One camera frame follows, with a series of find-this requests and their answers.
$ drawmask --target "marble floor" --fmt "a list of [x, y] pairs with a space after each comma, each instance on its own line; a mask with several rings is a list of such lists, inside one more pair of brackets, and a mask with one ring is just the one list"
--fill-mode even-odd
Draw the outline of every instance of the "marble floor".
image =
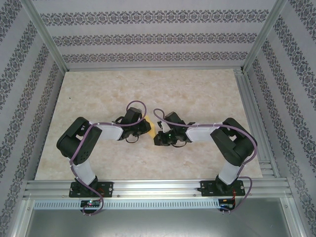
[[[72, 180], [68, 160], [56, 148], [58, 138], [77, 117], [114, 121], [132, 100], [143, 101], [156, 124], [154, 108], [175, 111], [186, 123], [235, 118], [249, 131], [233, 70], [67, 72], [60, 91], [36, 180]], [[224, 158], [214, 143], [183, 148], [157, 147], [149, 134], [135, 144], [98, 141], [90, 158], [99, 179], [210, 179]], [[242, 174], [262, 177], [257, 158]]]

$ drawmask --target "robotic arm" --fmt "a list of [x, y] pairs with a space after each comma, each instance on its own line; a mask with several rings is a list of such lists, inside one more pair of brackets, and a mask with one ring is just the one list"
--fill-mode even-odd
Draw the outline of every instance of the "robotic arm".
[[244, 133], [220, 126], [198, 126], [199, 124], [194, 122], [185, 124], [175, 112], [167, 114], [163, 120], [172, 124], [164, 121], [158, 122], [163, 131], [159, 131], [154, 138], [156, 146], [175, 146], [178, 141], [185, 143], [198, 141], [215, 142], [226, 160], [224, 167], [216, 177], [216, 188], [222, 195], [231, 193], [244, 161], [254, 152], [254, 146], [245, 133], [253, 141], [255, 139], [233, 118], [228, 118], [224, 122], [218, 123], [218, 125], [223, 124], [235, 127]]
[[[127, 110], [125, 116], [119, 117], [111, 125], [99, 124], [90, 129], [82, 147], [73, 159], [73, 169], [77, 177], [75, 178], [76, 182], [73, 182], [71, 185], [70, 197], [91, 197], [94, 195], [94, 193], [79, 182], [79, 180], [82, 180], [94, 190], [100, 189], [100, 185], [102, 184], [98, 182], [98, 178], [92, 171], [88, 160], [96, 142], [98, 140], [127, 140], [130, 135], [138, 138], [140, 135], [151, 130], [150, 124], [145, 119], [133, 126], [121, 127], [116, 126], [116, 124], [127, 125], [136, 123], [141, 117], [142, 111], [131, 107]], [[92, 124], [92, 122], [89, 122], [83, 117], [79, 117], [73, 122], [57, 142], [57, 148], [61, 151], [63, 156], [67, 157], [69, 160], [73, 157], [81, 142], [80, 137], [84, 136]], [[106, 193], [108, 193], [109, 196], [112, 196], [111, 192], [106, 191], [103, 195], [106, 195]]]

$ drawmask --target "patterned wallpaper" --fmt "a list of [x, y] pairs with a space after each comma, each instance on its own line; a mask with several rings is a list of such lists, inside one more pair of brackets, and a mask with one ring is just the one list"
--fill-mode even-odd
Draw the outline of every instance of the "patterned wallpaper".
[[275, 0], [34, 0], [70, 69], [241, 66]]
[[316, 3], [289, 0], [248, 76], [280, 174], [316, 236]]
[[0, 237], [36, 172], [63, 75], [19, 0], [0, 3]]

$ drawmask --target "mounting plate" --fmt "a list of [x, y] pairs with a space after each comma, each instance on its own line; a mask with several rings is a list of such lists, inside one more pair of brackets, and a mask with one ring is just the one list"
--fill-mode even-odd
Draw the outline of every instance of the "mounting plate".
[[[87, 196], [86, 194], [78, 193], [76, 190], [77, 185], [78, 185], [77, 182], [71, 183], [70, 190], [69, 190], [69, 197], [70, 198], [97, 198], [97, 197], [99, 197], [95, 193], [93, 193], [90, 196]], [[96, 191], [99, 192], [102, 195], [102, 197], [104, 197], [104, 198], [111, 198], [112, 193], [113, 193], [113, 182], [100, 182], [100, 181], [98, 181]]]
[[230, 189], [231, 191], [227, 191], [226, 194], [223, 194], [218, 190], [218, 188], [216, 188], [215, 180], [203, 180], [200, 181], [200, 184], [201, 188], [197, 190], [201, 192], [202, 197], [232, 196], [233, 190], [235, 190], [236, 196], [245, 196], [245, 189], [241, 180], [236, 180]]

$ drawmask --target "enclosure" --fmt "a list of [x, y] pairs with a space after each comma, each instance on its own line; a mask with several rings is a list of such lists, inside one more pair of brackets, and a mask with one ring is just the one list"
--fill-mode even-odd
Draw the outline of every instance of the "enclosure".
[[[316, 236], [315, 0], [0, 6], [0, 236]], [[258, 143], [243, 206], [221, 213], [230, 197], [199, 191], [224, 165], [215, 144], [157, 147], [144, 134], [98, 141], [89, 160], [112, 197], [83, 216], [57, 140], [77, 117], [115, 121], [132, 100], [156, 132], [154, 108], [239, 121]]]

